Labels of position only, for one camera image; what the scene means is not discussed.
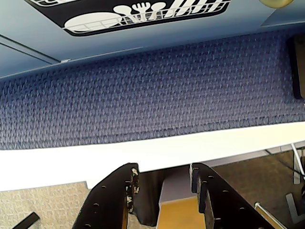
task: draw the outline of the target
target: white surface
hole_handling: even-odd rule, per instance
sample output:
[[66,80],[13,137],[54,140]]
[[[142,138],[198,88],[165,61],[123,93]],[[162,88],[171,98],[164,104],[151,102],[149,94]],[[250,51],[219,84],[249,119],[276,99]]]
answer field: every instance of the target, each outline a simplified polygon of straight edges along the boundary
[[121,20],[122,17],[117,13],[87,13],[68,20],[65,23],[65,28],[72,31],[95,31],[119,24]]
[[305,122],[299,122],[115,144],[0,151],[0,191],[80,181],[93,187],[128,162],[137,162],[144,172],[238,156],[304,141],[304,129]]

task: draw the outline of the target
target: utensil graphic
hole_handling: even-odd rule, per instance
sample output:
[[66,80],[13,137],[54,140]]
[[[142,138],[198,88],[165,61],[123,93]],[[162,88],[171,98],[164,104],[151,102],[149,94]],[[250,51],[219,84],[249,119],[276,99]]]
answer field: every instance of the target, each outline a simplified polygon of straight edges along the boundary
[[185,4],[178,10],[176,13],[176,16],[184,15],[184,13],[190,8],[190,6],[195,2],[196,0],[186,0]]
[[151,9],[153,10],[151,16],[149,17],[148,20],[155,20],[156,19],[156,14],[159,10],[162,10],[166,6],[165,2],[156,2],[151,6]]
[[132,8],[141,14],[140,21],[142,21],[142,22],[147,21],[145,13],[150,7],[151,7],[151,4],[149,2],[141,2],[138,4],[132,5]]
[[116,13],[124,14],[125,16],[130,18],[133,21],[133,23],[139,22],[138,18],[132,16],[132,9],[129,6],[125,6],[125,5],[116,6],[113,8],[113,11]]
[[198,13],[206,2],[207,2],[207,0],[199,0],[196,7],[193,9],[192,13]]
[[164,17],[170,18],[171,16],[173,16],[175,14],[175,10],[181,6],[182,2],[183,0],[175,0]]
[[215,2],[214,2],[214,4],[211,6],[211,8],[208,10],[208,12],[213,12],[216,8],[217,8],[217,6],[219,6],[219,4],[222,2],[223,0],[216,0]]

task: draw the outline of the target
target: gold knob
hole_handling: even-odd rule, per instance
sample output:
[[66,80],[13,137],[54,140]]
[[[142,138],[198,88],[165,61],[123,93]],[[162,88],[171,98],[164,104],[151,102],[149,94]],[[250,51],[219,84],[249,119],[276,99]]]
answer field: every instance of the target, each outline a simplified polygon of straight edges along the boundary
[[271,8],[282,8],[289,5],[293,0],[260,0],[264,5]]

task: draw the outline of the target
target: black object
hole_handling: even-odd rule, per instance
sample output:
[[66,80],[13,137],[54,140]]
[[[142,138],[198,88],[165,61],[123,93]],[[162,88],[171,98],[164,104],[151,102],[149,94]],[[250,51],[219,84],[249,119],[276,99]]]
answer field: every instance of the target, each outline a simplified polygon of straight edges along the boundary
[[205,164],[190,167],[192,192],[207,229],[274,229],[223,178]]
[[119,167],[88,194],[72,229],[126,229],[133,196],[139,192],[138,164]]
[[39,219],[40,219],[39,216],[35,212],[32,212],[23,221],[21,221],[19,224],[13,227],[13,229],[28,229]]
[[[85,200],[72,229],[127,229],[139,192],[136,163],[113,171],[97,184]],[[213,169],[201,163],[190,166],[191,189],[197,193],[199,212],[207,229],[274,229]]]
[[292,83],[296,99],[305,98],[305,35],[298,34],[287,41]]

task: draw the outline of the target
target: metal rod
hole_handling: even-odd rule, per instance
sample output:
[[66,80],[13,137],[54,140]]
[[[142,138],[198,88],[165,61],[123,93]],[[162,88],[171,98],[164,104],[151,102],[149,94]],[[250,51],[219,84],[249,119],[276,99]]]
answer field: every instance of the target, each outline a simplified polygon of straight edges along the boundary
[[19,224],[13,227],[13,229],[28,229],[39,219],[40,219],[39,216],[35,212],[32,212],[23,221],[21,221]]

